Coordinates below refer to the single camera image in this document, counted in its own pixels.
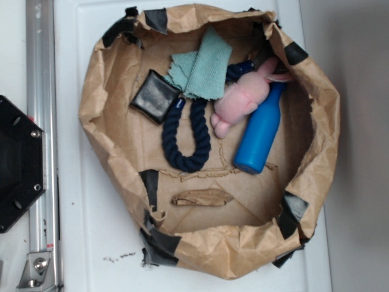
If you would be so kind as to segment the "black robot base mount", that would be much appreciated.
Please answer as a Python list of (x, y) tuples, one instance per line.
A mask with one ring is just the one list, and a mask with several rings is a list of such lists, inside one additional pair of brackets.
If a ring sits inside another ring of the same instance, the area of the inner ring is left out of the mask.
[(43, 130), (1, 96), (1, 233), (44, 192)]

